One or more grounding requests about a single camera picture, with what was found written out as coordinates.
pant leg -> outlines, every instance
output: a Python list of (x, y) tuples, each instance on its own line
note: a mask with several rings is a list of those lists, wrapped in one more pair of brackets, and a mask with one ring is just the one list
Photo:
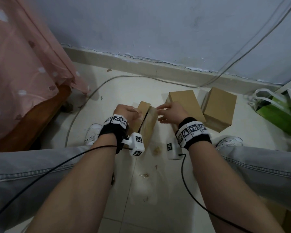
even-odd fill
[(253, 191), (291, 211), (291, 152), (233, 145), (218, 151)]
[[(40, 175), (90, 146), (0, 153), (0, 209)], [(32, 217), (44, 200), (81, 159), (81, 156), (43, 177), (0, 215), (0, 229), (9, 229)]]

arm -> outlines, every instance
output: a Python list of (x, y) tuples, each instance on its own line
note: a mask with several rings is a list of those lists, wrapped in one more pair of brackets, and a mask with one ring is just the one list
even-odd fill
[[(140, 116), (131, 106), (118, 105), (115, 114), (128, 122)], [(101, 135), (91, 148), (117, 145), (113, 133)], [(54, 188), (27, 229), (27, 233), (97, 232), (107, 202), (116, 147), (85, 153)]]
[[(157, 109), (161, 123), (179, 125), (187, 112), (178, 102), (164, 104)], [(215, 214), (254, 233), (283, 233), (283, 229), (259, 197), (234, 172), (211, 143), (200, 141), (189, 148), (193, 172), (206, 208)], [(243, 232), (210, 215), (217, 233)]]

tile baseboard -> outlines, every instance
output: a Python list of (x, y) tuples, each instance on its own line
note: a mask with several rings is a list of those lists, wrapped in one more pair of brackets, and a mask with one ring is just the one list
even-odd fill
[[(64, 50), (73, 62), (124, 71), (132, 74), (150, 76), (184, 84), (199, 86), (206, 84), (216, 76), (215, 73), (199, 72), (163, 62), (150, 62), (126, 56), (102, 53), (94, 50), (67, 46), (64, 46)], [(281, 86), (224, 74), (218, 80), (210, 85), (207, 85), (206, 87), (217, 87), (229, 92), (250, 94), (260, 88), (267, 88), (271, 91), (276, 91)]]

polka dot fabric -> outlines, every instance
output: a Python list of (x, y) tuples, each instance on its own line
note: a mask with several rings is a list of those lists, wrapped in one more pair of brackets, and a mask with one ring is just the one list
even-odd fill
[(89, 92), (30, 6), (24, 0), (0, 0), (0, 139), (35, 105), (54, 97), (56, 84)]

white sneaker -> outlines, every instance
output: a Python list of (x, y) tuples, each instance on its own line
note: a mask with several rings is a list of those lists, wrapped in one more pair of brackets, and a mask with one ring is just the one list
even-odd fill
[(236, 137), (236, 136), (229, 136), (224, 138), (223, 140), (221, 140), (217, 146), (216, 149), (219, 150), (225, 146), (230, 146), (230, 145), (234, 145), (234, 146), (243, 146), (243, 140), (240, 137)]
[(85, 135), (84, 145), (93, 145), (97, 141), (102, 125), (94, 123), (90, 125)]

